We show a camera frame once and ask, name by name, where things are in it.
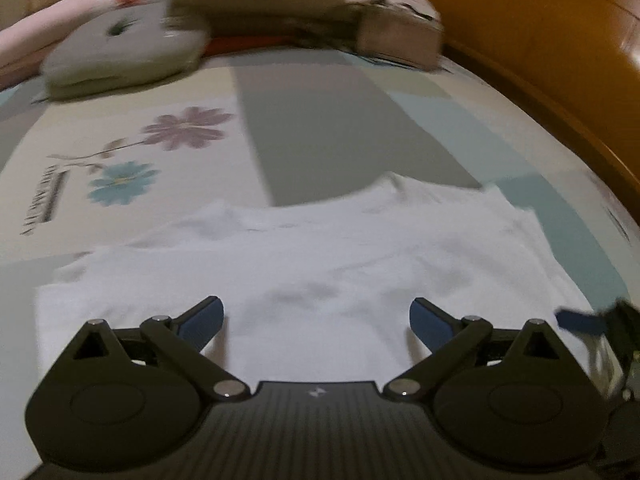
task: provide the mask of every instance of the pink pillow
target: pink pillow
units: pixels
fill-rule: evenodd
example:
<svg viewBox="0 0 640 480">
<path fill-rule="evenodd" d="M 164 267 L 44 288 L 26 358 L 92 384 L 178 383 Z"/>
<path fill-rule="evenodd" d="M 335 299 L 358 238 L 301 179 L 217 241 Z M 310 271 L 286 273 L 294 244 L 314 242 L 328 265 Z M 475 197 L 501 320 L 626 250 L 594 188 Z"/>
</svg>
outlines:
<svg viewBox="0 0 640 480">
<path fill-rule="evenodd" d="M 18 61 L 107 10 L 162 0 L 61 0 L 0 30 L 0 67 Z"/>
<path fill-rule="evenodd" d="M 58 46 L 52 43 L 45 48 L 31 52 L 18 61 L 14 61 L 0 68 L 0 91 L 17 85 L 40 73 L 40 65 L 49 53 Z"/>
</svg>

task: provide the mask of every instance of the bed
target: bed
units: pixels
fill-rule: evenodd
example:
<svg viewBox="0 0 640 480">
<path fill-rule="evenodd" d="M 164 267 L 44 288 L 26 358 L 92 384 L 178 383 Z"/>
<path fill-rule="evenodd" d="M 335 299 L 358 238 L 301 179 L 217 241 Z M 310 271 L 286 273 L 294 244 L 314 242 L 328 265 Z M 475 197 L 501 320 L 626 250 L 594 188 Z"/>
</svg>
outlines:
<svg viewBox="0 0 640 480">
<path fill-rule="evenodd" d="M 434 3 L 456 30 L 446 0 Z M 447 53 L 466 59 L 456 45 Z M 37 463 L 22 423 L 38 380 L 34 288 L 97 244 L 123 242 L 217 198 L 251 207 L 316 202 L 387 171 L 472 189 L 495 184 L 536 212 L 595 310 L 616 298 L 640 302 L 640 229 L 603 181 L 622 182 L 611 176 L 616 168 L 592 159 L 590 169 L 556 138 L 552 121 L 535 107 L 527 115 L 518 94 L 493 83 L 504 94 L 449 57 L 422 73 L 334 50 L 267 48 L 74 102 L 42 101 L 37 77 L 0 92 L 0 476 L 18 479 Z M 172 128 L 189 114 L 219 133 L 171 146 Z M 158 142 L 145 144 L 141 132 L 159 134 Z M 96 181 L 114 166 L 151 185 L 117 200 L 100 193 Z M 628 205 L 634 188 L 625 189 Z"/>
</svg>

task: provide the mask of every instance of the wooden headboard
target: wooden headboard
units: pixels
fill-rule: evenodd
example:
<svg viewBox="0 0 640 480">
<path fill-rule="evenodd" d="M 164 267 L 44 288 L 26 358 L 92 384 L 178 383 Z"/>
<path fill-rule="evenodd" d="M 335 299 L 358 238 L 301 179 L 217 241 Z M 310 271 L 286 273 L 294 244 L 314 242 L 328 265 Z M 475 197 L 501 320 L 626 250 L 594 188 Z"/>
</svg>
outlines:
<svg viewBox="0 0 640 480">
<path fill-rule="evenodd" d="M 640 0 L 430 0 L 445 54 L 579 155 L 640 222 Z"/>
</svg>

